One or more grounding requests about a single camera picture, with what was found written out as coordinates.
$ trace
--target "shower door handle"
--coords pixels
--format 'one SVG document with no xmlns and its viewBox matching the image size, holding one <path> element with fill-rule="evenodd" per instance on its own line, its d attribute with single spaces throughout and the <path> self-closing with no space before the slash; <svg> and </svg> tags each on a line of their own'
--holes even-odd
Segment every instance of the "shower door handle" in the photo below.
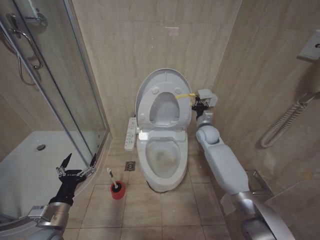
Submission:
<svg viewBox="0 0 320 240">
<path fill-rule="evenodd" d="M 36 45 L 34 43 L 34 41 L 29 37 L 28 34 L 26 34 L 24 31 L 18 30 L 18 29 L 14 29 L 11 28 L 10 29 L 14 34 L 17 34 L 18 36 L 24 36 L 25 39 L 28 41 L 28 43 L 30 44 L 30 47 L 32 48 L 32 51 L 34 53 L 34 56 L 36 57 L 36 59 L 38 60 L 38 65 L 32 65 L 33 69 L 35 70 L 39 70 L 44 66 L 44 62 L 42 61 L 42 58 L 36 48 Z"/>
</svg>

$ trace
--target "toilet side control panel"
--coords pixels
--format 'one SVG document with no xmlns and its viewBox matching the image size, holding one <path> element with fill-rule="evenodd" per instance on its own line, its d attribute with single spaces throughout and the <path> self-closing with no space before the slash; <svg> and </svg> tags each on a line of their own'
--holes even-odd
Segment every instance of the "toilet side control panel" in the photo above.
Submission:
<svg viewBox="0 0 320 240">
<path fill-rule="evenodd" d="M 128 129 L 126 131 L 124 150 L 131 152 L 134 150 L 137 131 L 137 119 L 136 117 L 130 117 Z"/>
</svg>

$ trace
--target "shower drain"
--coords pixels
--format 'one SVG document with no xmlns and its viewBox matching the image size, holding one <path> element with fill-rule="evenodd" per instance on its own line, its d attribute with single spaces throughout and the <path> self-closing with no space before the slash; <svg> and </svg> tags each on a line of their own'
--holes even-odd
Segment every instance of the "shower drain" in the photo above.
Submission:
<svg viewBox="0 0 320 240">
<path fill-rule="evenodd" d="M 39 145 L 39 146 L 36 147 L 36 149 L 37 149 L 38 151 L 42 151 L 42 150 L 45 149 L 45 148 L 46 148 L 46 145 L 45 145 L 45 144 L 41 144 L 41 145 Z"/>
</svg>

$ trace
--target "toilet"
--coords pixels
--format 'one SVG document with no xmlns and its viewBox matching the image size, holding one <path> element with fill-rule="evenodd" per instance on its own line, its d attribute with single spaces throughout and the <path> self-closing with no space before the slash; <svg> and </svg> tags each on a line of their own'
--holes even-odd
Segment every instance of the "toilet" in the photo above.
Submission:
<svg viewBox="0 0 320 240">
<path fill-rule="evenodd" d="M 152 72 L 142 83 L 135 103 L 140 169 L 158 193 L 174 189 L 186 174 L 187 127 L 191 121 L 191 88 L 176 70 Z"/>
</svg>

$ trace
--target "tiled floor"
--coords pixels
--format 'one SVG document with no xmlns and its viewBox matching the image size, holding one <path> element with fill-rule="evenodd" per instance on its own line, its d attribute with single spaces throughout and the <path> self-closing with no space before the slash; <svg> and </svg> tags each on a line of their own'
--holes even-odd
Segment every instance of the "tiled floor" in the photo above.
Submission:
<svg viewBox="0 0 320 240">
<path fill-rule="evenodd" d="M 125 152 L 124 139 L 113 139 L 94 188 L 71 208 L 64 239 L 229 240 L 209 166 L 195 139 L 189 140 L 188 154 L 182 183 L 166 193 L 155 193 L 140 170 L 136 149 Z M 124 171 L 127 161 L 136 162 L 135 171 Z M 111 197 L 108 167 L 126 184 L 120 200 Z"/>
</svg>

